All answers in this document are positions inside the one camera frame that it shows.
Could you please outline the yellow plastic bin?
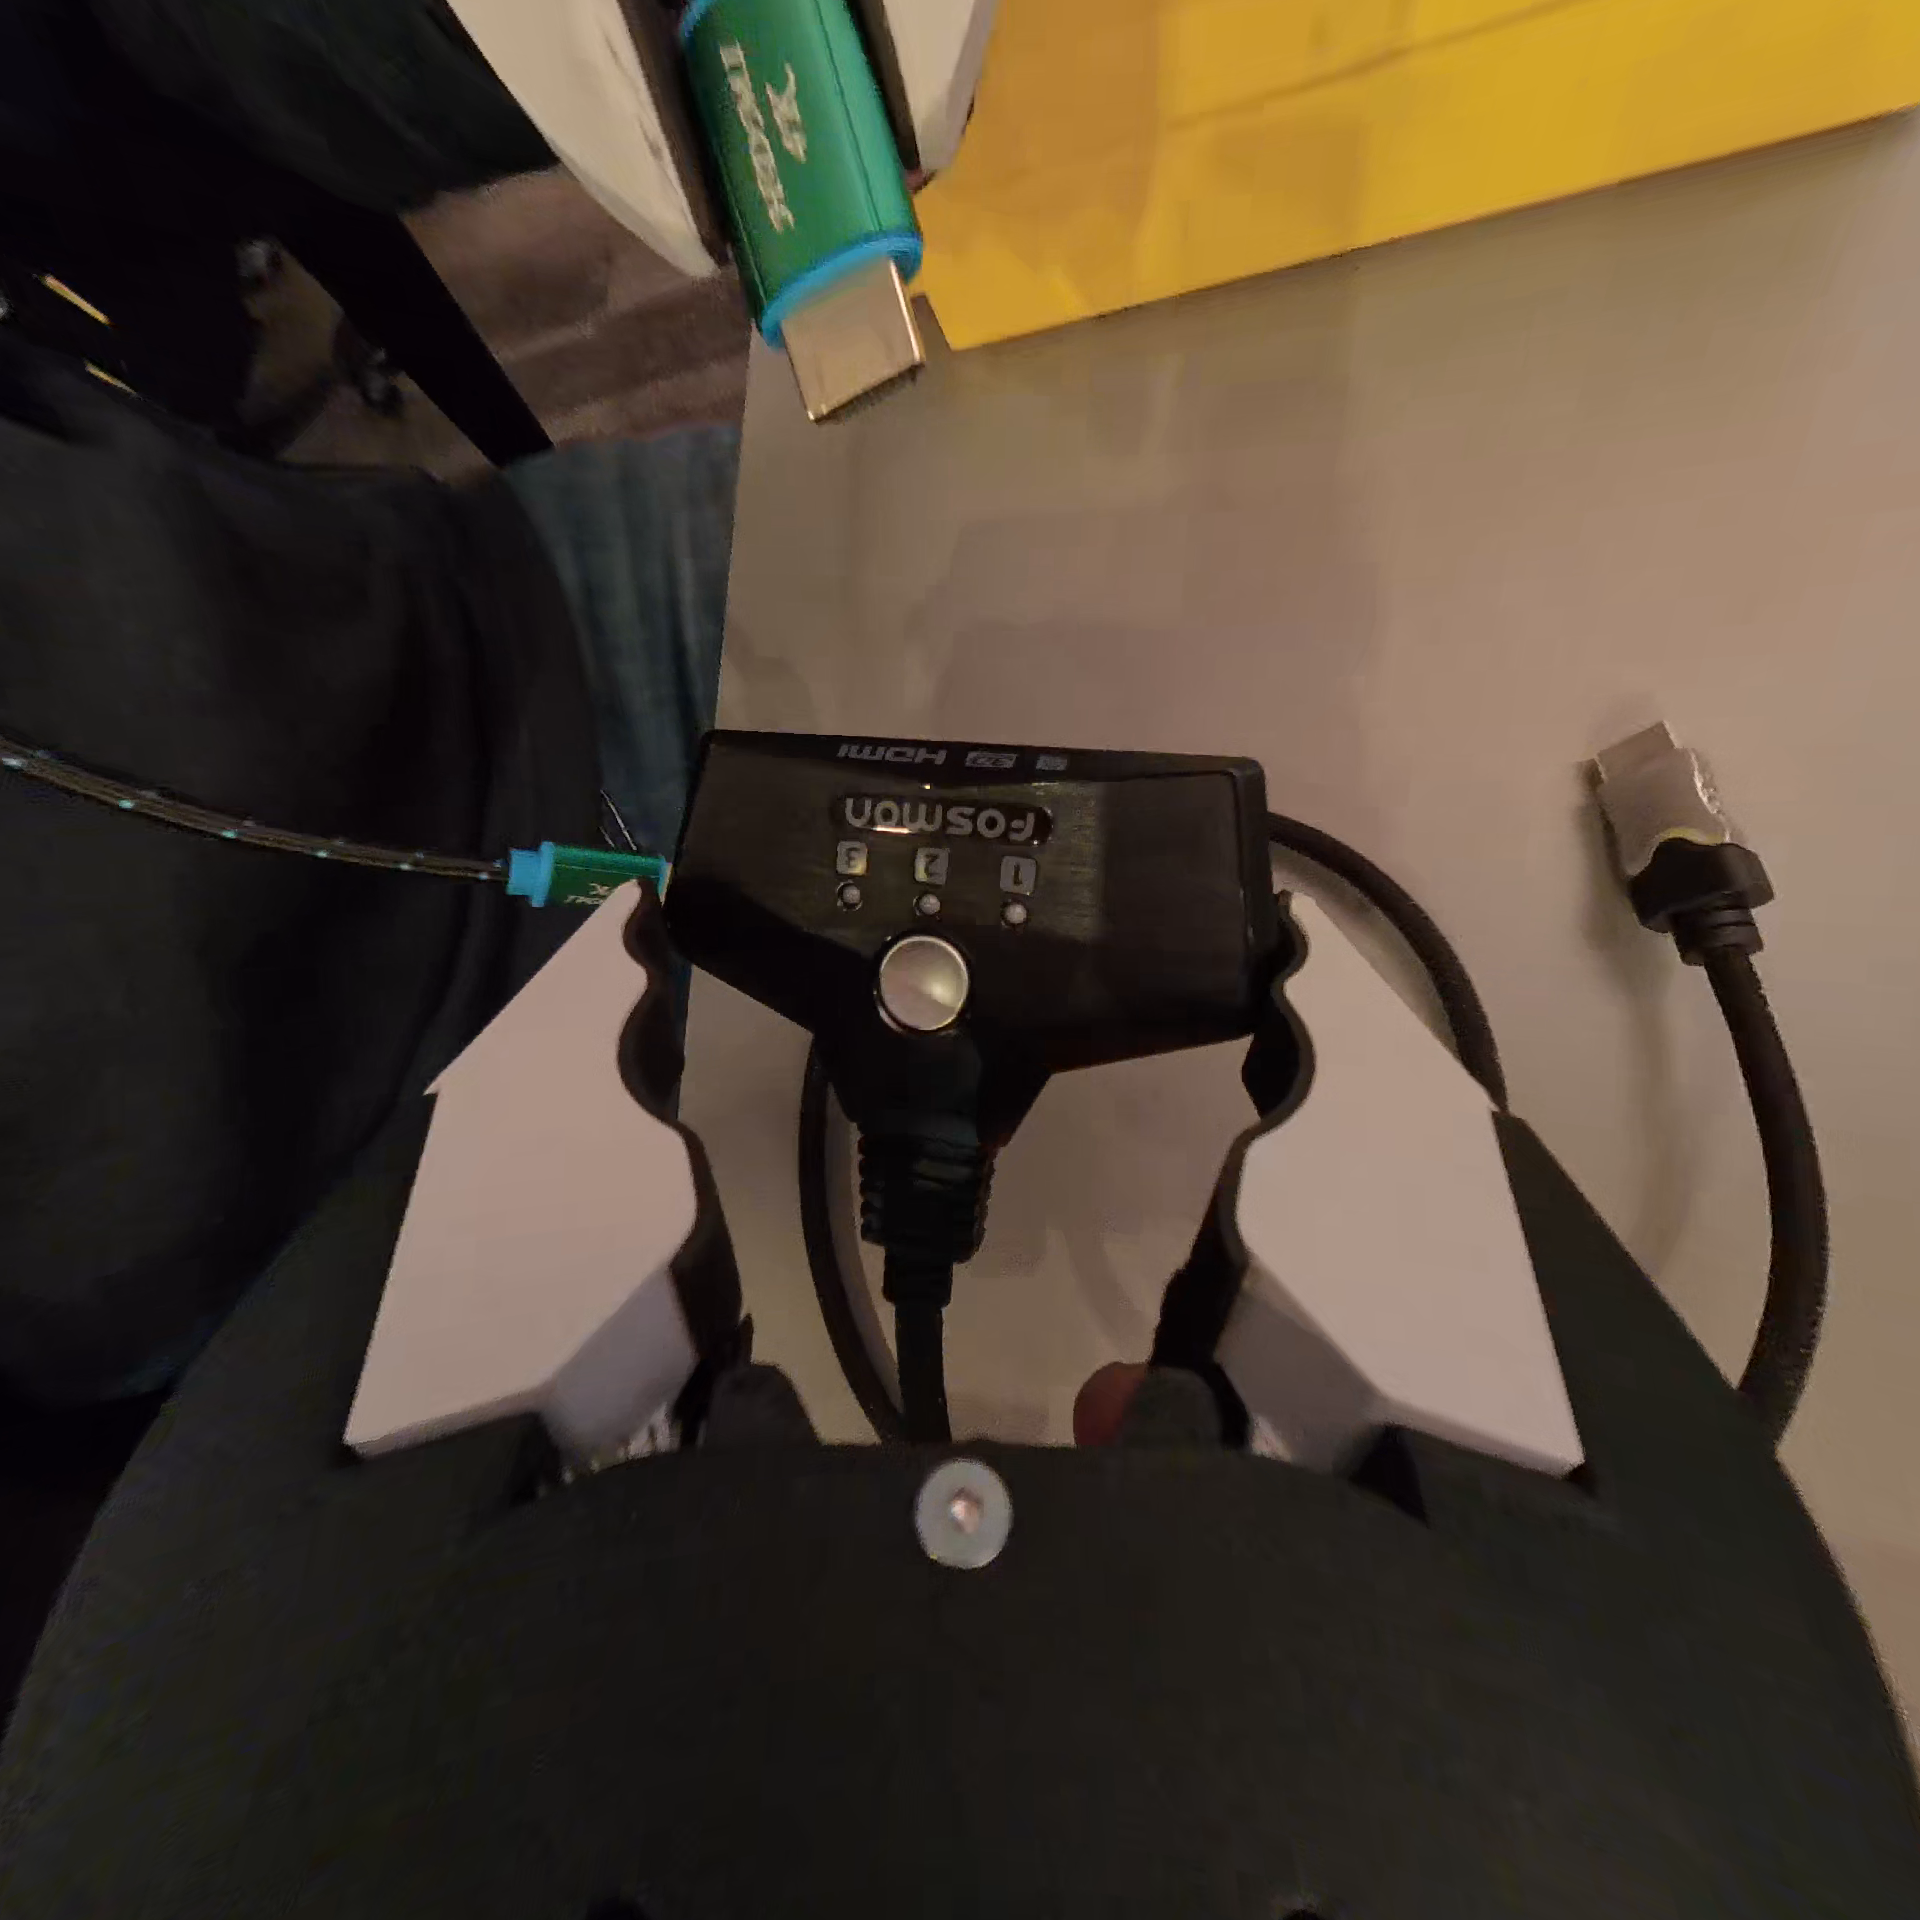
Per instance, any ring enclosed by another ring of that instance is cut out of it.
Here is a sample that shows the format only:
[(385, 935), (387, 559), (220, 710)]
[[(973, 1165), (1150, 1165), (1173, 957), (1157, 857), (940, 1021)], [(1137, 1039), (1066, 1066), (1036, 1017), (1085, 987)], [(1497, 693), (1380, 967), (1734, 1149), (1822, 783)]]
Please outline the yellow plastic bin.
[(1003, 4), (918, 290), (995, 346), (1916, 98), (1916, 3)]

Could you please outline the person's dark sweater torso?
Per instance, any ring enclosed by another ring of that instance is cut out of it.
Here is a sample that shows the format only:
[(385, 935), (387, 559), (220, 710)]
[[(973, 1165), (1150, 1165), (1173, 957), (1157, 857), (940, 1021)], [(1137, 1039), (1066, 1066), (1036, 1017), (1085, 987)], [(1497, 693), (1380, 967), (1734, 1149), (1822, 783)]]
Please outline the person's dark sweater torso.
[[(5, 343), (5, 739), (267, 828), (589, 843), (586, 662), (502, 476), (265, 463)], [(177, 1375), (508, 989), (491, 882), (5, 770), (5, 1397)]]

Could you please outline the person's jeans leg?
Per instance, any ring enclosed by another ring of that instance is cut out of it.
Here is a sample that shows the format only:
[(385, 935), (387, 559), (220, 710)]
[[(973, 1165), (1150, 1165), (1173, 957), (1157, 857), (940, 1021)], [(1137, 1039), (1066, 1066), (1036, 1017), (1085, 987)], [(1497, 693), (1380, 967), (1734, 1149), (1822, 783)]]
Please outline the person's jeans leg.
[(714, 730), (740, 428), (581, 442), (508, 468), (579, 636), (597, 786), (637, 853), (678, 849)]

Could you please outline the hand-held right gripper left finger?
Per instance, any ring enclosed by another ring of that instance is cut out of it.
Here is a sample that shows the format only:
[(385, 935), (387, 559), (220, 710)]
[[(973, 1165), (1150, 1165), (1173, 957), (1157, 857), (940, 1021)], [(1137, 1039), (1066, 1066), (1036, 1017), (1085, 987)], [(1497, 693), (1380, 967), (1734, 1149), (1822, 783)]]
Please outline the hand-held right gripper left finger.
[(675, 973), (657, 890), (619, 886), (433, 1085), (350, 1452), (520, 1417), (570, 1470), (694, 1442), (749, 1332)]

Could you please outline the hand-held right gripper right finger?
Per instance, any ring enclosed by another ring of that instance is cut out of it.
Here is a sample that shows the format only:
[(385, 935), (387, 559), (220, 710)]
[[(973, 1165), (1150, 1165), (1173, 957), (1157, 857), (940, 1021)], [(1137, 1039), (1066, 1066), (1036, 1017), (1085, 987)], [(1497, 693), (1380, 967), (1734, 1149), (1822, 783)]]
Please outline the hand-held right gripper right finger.
[(1537, 1474), (1582, 1466), (1497, 1107), (1307, 895), (1241, 1070), (1258, 1118), (1170, 1278), (1153, 1362), (1291, 1467), (1419, 1434)]

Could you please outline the blue-flecked HDMI cable green plugs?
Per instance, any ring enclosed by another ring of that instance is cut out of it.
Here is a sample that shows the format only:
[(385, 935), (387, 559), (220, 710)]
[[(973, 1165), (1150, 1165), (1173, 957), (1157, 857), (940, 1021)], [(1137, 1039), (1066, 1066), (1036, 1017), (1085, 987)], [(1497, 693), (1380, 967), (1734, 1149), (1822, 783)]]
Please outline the blue-flecked HDMI cable green plugs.
[[(666, 133), (678, 87), (690, 101), (692, 157), (714, 166), (753, 322), (788, 361), (808, 421), (833, 421), (912, 379), (925, 353), (907, 283), (923, 242), (907, 159), (850, 4), (686, 4), (662, 65), (641, 69), (642, 131)], [(472, 857), (291, 831), (17, 739), (5, 739), (5, 769), (209, 841), (334, 868), (472, 879), (528, 905), (600, 905), (630, 879), (660, 895), (669, 875), (666, 859), (635, 849), (545, 841)]]

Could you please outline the black metal leg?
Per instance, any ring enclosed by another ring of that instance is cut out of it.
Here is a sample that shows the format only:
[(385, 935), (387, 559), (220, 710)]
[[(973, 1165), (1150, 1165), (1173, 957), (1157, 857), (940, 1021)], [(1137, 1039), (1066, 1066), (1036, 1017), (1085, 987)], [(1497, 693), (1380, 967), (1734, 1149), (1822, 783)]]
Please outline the black metal leg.
[(277, 238), (352, 330), (385, 349), (491, 466), (508, 468), (554, 447), (397, 213), (309, 194), (277, 222)]

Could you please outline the black HDMI switch box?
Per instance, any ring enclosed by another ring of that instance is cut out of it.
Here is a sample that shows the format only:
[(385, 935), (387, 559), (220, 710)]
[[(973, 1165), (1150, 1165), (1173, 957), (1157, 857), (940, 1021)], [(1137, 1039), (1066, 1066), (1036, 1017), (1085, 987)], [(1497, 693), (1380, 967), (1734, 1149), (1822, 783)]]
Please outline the black HDMI switch box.
[(1272, 884), (1251, 759), (714, 731), (662, 913), (867, 1135), (997, 1149), (1050, 1077), (1248, 1036)]

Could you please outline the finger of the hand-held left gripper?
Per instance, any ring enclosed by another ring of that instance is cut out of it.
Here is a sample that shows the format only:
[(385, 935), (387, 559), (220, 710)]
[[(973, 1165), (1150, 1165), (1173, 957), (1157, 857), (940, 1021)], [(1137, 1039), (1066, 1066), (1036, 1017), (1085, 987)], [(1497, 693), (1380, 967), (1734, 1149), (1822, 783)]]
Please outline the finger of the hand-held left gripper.
[(694, 125), (677, 4), (456, 3), (558, 162), (626, 234), (692, 278), (722, 270), (722, 210)]
[(864, 3), (862, 33), (907, 174), (958, 155), (995, 28), (995, 3)]

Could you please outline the person's left forearm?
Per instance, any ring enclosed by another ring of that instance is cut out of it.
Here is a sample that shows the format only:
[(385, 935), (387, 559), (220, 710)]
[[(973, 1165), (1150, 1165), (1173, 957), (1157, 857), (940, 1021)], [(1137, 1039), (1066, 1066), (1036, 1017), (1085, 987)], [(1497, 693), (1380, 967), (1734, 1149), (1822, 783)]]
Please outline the person's left forearm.
[(288, 180), (373, 213), (558, 155), (444, 3), (2, 4), (5, 186), (211, 213)]

